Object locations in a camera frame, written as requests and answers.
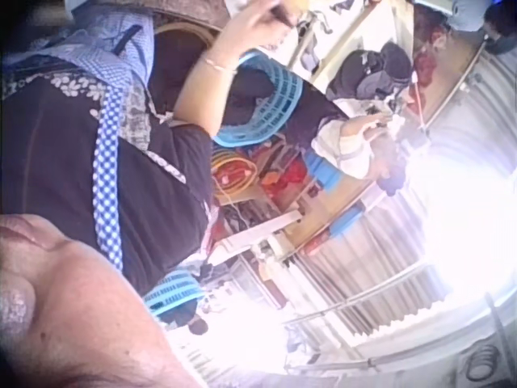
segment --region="white shirt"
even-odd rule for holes
[[[353,136],[341,136],[341,120],[332,120],[323,125],[311,146],[316,154],[325,158],[345,174],[365,179],[370,170],[372,148],[364,139],[363,131]]]

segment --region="bracelet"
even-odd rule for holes
[[[207,64],[213,67],[215,70],[220,71],[222,73],[231,73],[232,75],[237,74],[236,70],[227,69],[225,67],[219,66],[216,62],[212,61],[209,58],[206,58],[205,55],[203,55],[203,61]]]

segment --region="mouth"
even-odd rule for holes
[[[45,244],[38,239],[34,226],[17,215],[0,216],[0,238],[45,249]]]

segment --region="person in white shirt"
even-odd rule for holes
[[[406,165],[389,130],[391,116],[358,116],[324,124],[311,146],[316,153],[356,179],[375,179],[388,196],[404,186]]]

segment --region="basket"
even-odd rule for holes
[[[204,291],[192,275],[183,269],[176,269],[160,281],[144,297],[147,308],[154,316],[189,302],[202,299]]]
[[[247,53],[241,66],[262,70],[275,85],[275,91],[258,101],[249,123],[221,127],[214,141],[228,148],[256,144],[275,134],[293,113],[303,88],[300,77],[259,51]]]

